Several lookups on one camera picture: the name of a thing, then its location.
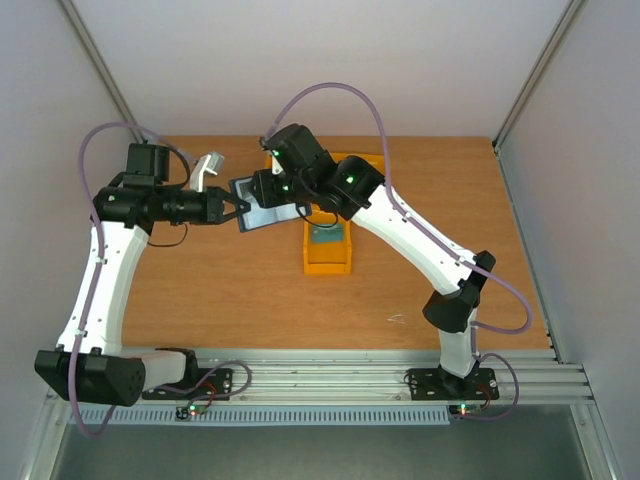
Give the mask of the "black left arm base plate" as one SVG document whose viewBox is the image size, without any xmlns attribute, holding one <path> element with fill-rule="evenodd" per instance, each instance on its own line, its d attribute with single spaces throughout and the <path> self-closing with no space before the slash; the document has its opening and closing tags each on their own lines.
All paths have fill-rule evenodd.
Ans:
<svg viewBox="0 0 640 480">
<path fill-rule="evenodd" d="M 179 393 L 166 389 L 150 389 L 142 393 L 143 400 L 162 400 L 162 401 L 186 401 L 199 396 L 205 398 L 211 395 L 226 394 L 231 391 L 233 386 L 233 370 L 231 368 L 222 368 L 208 376 L 205 381 L 190 393 Z"/>
</svg>

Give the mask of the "blue card holder wallet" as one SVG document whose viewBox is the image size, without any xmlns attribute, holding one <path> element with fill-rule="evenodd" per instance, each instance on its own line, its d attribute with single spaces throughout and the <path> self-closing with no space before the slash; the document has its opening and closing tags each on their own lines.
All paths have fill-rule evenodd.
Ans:
<svg viewBox="0 0 640 480">
<path fill-rule="evenodd" d="M 250 205 L 250 210 L 238 218 L 241 233 L 261 229 L 295 219 L 308 217 L 312 213 L 309 203 L 289 203 L 277 207 L 262 208 L 250 191 L 251 178 L 240 177 L 229 181 L 233 194 Z"/>
</svg>

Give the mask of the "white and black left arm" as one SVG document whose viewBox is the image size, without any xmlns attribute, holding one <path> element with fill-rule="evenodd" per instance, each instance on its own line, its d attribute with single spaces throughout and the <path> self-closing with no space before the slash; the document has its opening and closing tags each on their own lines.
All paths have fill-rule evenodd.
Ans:
<svg viewBox="0 0 640 480">
<path fill-rule="evenodd" d="M 217 174 L 224 162 L 217 152 L 187 165 L 187 180 L 169 184 L 173 152 L 131 144 L 125 170 L 91 198 L 90 253 L 75 306 L 55 348 L 39 351 L 34 363 L 36 373 L 67 401 L 132 406 L 149 390 L 189 398 L 205 380 L 192 350 L 121 354 L 132 280 L 154 225 L 221 225 L 250 210 L 223 188 L 205 186 L 205 176 Z"/>
</svg>

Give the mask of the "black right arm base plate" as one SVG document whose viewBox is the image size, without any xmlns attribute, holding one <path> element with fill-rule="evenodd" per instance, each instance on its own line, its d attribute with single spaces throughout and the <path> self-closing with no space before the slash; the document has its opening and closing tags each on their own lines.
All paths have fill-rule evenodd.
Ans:
<svg viewBox="0 0 640 480">
<path fill-rule="evenodd" d="M 498 400 L 500 398 L 495 372 L 490 368 L 474 368 L 465 378 L 459 378 L 437 368 L 412 368 L 406 371 L 404 383 L 412 400 Z"/>
</svg>

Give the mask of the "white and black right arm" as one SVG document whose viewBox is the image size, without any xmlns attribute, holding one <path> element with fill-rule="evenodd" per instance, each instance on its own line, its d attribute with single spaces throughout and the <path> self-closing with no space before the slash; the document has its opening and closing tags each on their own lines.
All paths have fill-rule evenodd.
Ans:
<svg viewBox="0 0 640 480">
<path fill-rule="evenodd" d="M 272 166 L 252 177 L 258 204 L 315 205 L 374 234 L 412 264 L 433 288 L 422 309 L 439 335 L 433 385 L 448 399 L 473 392 L 479 362 L 472 323 L 486 282 L 474 269 L 492 270 L 494 257 L 448 239 L 407 205 L 374 165 L 357 155 L 335 160 L 304 125 L 288 125 L 261 138 L 260 145 Z"/>
</svg>

